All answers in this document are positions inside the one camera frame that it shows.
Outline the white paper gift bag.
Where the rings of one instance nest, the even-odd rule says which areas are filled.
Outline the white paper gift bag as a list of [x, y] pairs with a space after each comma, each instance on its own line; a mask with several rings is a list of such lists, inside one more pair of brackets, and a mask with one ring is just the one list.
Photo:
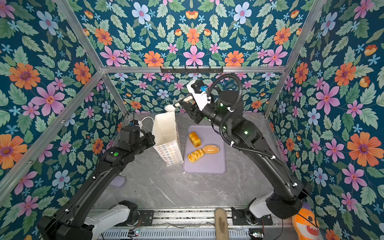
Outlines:
[[155, 118], [145, 117], [139, 121], [140, 127], [143, 126], [145, 119], [150, 119], [153, 122], [152, 134], [155, 136], [154, 149], [166, 165], [169, 167], [182, 164], [184, 160], [181, 153], [175, 112], [157, 114]]

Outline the oval sesame bread roll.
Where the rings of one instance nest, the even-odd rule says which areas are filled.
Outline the oval sesame bread roll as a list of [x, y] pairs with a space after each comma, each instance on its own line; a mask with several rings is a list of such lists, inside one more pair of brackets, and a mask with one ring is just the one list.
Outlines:
[[220, 152], [220, 148], [216, 145], [206, 145], [202, 148], [205, 154], [217, 154]]

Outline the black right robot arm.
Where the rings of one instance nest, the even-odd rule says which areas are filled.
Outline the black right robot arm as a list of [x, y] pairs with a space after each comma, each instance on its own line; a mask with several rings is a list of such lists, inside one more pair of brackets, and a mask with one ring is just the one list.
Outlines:
[[179, 104], [196, 123], [207, 119], [231, 148], [243, 152], [262, 171], [273, 187], [271, 195], [255, 199], [247, 212], [260, 219], [275, 215], [287, 219], [299, 214], [312, 191], [293, 174], [284, 160], [271, 150], [261, 130], [243, 117], [243, 84], [235, 74], [219, 76], [210, 87], [201, 80], [187, 84], [189, 94]]

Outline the white metal tongs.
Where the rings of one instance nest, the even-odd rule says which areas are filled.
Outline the white metal tongs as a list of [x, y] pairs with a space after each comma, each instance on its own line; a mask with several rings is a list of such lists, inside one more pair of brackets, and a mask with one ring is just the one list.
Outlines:
[[192, 95], [188, 95], [185, 98], [179, 100], [178, 102], [172, 104], [172, 105], [167, 105], [165, 107], [166, 112], [174, 112], [177, 108], [181, 106], [181, 103], [188, 103], [189, 101], [193, 100]]

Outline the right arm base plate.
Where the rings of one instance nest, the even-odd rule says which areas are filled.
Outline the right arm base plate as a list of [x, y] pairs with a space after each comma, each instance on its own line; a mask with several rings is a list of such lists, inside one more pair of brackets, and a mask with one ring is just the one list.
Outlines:
[[271, 215], [257, 218], [246, 209], [231, 207], [232, 221], [234, 226], [272, 226], [273, 219]]

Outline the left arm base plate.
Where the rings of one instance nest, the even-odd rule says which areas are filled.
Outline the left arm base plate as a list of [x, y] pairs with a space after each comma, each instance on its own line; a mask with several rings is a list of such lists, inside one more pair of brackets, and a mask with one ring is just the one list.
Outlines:
[[154, 220], [154, 210], [138, 210], [138, 220], [135, 222], [134, 227], [150, 227]]

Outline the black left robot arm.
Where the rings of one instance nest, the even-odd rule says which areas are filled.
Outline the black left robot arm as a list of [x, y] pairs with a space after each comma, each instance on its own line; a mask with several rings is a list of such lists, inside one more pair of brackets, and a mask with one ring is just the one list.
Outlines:
[[137, 125], [122, 128], [119, 137], [69, 202], [52, 217], [40, 219], [38, 229], [43, 240], [96, 240], [117, 224], [126, 221], [134, 224], [138, 220], [137, 205], [129, 201], [122, 201], [93, 218], [88, 216], [105, 189], [135, 156], [155, 145], [155, 136]]

